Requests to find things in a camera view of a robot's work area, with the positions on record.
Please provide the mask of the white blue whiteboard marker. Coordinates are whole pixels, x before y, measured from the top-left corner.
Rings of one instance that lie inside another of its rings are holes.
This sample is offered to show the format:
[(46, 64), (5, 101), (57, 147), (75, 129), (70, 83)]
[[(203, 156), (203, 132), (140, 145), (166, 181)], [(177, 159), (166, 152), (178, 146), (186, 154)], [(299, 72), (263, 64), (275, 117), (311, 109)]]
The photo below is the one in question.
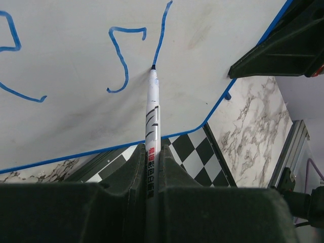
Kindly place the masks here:
[(159, 80), (156, 66), (149, 73), (146, 125), (146, 242), (158, 242), (158, 179), (161, 150)]

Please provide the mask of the blue framed whiteboard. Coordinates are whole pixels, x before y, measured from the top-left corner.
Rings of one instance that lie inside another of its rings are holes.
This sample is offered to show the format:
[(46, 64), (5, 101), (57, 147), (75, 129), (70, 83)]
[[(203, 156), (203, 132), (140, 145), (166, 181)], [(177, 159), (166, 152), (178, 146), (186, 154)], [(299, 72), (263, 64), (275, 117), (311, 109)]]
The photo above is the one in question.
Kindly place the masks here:
[(291, 4), (1, 1), (1, 172), (143, 142), (152, 65), (162, 137), (199, 129)]

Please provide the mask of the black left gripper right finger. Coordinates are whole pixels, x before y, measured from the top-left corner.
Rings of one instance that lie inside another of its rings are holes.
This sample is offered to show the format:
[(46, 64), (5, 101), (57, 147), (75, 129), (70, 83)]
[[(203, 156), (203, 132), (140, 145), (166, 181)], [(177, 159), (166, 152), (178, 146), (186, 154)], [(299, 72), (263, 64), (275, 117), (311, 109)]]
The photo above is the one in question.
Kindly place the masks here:
[(297, 242), (287, 203), (272, 189), (204, 187), (160, 153), (160, 242)]

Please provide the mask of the aluminium frame rail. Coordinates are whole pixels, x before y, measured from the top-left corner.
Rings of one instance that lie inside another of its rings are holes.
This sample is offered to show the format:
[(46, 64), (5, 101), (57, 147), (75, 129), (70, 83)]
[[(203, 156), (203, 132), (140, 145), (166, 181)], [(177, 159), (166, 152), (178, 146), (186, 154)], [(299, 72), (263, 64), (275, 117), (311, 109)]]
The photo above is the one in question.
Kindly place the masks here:
[(298, 170), (297, 160), (306, 139), (309, 139), (309, 134), (304, 120), (293, 121), (293, 125), (290, 128), (284, 146), (279, 155), (275, 169), (268, 184), (268, 188), (277, 187), (279, 185), (281, 176), (284, 173), (284, 168), (290, 169), (290, 180), (296, 180)]

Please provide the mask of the black white chessboard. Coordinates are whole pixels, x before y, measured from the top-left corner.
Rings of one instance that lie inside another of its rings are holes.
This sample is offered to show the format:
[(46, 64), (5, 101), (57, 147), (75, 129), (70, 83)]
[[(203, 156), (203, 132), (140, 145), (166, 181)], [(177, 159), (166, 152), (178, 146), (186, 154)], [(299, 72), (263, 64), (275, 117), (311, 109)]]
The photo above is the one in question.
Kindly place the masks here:
[[(162, 145), (169, 147), (176, 163), (200, 185), (236, 186), (208, 124), (193, 133), (162, 139)], [(135, 148), (132, 145), (92, 156), (66, 181), (100, 182), (121, 168), (130, 159)]]

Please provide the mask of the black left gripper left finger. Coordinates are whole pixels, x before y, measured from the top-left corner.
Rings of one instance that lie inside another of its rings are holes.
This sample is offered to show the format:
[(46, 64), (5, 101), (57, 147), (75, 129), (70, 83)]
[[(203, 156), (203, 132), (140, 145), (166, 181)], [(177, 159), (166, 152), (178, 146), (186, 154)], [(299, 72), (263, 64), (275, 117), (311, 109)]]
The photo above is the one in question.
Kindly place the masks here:
[(99, 183), (1, 185), (1, 242), (144, 242), (145, 147)]

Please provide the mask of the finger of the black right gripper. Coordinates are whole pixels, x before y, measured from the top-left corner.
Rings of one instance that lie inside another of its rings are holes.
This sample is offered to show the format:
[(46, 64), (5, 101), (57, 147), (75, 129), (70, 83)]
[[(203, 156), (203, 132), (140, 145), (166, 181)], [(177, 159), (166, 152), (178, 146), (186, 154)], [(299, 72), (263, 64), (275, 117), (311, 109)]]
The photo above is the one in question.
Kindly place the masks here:
[(323, 74), (323, 0), (287, 1), (259, 43), (236, 61), (230, 78)]

